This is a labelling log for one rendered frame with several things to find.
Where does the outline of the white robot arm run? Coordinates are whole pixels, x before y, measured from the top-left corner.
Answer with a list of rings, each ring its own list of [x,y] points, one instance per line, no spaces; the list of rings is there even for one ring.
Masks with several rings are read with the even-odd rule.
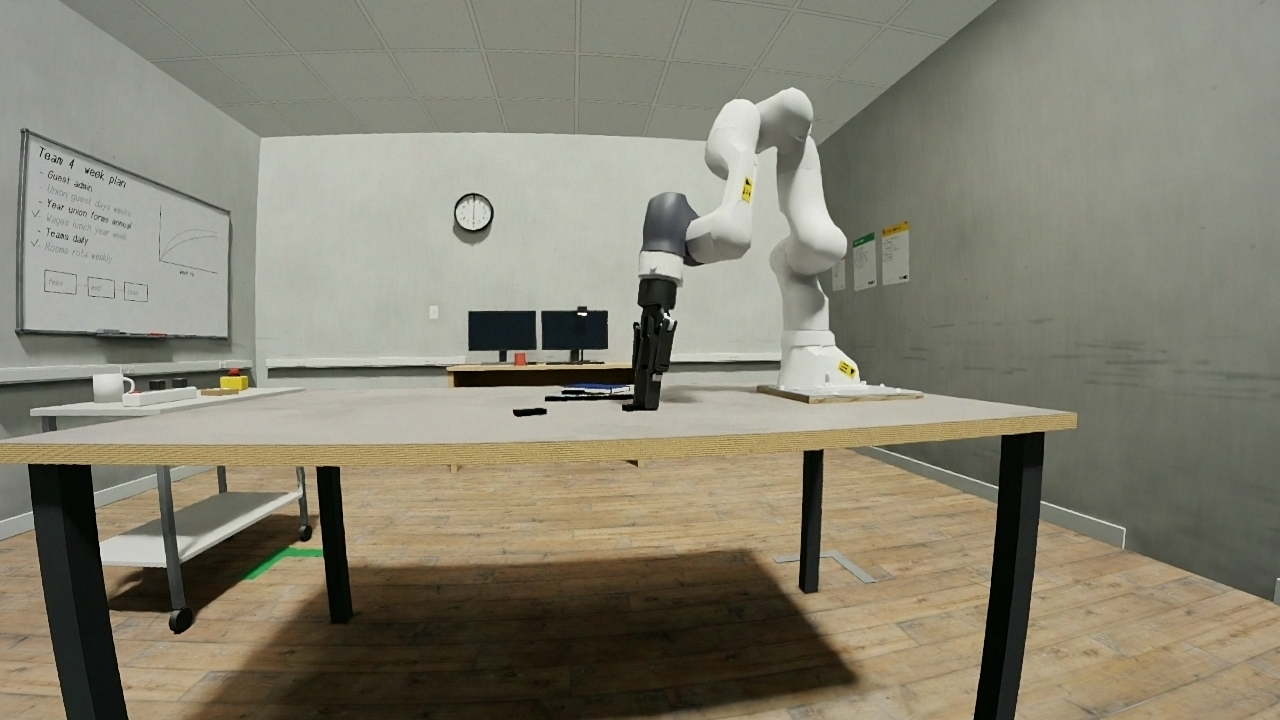
[[[820,161],[809,136],[812,120],[812,102],[797,88],[787,88],[756,105],[744,99],[726,104],[710,129],[704,155],[710,172],[727,181],[721,208],[699,217],[685,193],[652,197],[643,225],[637,278],[675,281],[682,288],[684,265],[741,259],[753,241],[756,154],[776,147],[780,211],[791,231],[769,255],[783,304],[776,387],[869,389],[867,380],[859,380],[858,365],[835,347],[835,334],[828,331],[828,299],[817,273],[844,259],[847,241],[826,209]]]

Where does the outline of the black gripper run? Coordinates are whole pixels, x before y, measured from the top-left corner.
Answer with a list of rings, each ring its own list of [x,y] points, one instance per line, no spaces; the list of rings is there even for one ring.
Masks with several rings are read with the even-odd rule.
[[[637,306],[643,307],[643,315],[640,322],[634,322],[634,404],[644,404],[646,409],[658,409],[662,375],[669,369],[678,324],[669,318],[676,293],[677,283],[673,281],[646,278],[639,283]]]

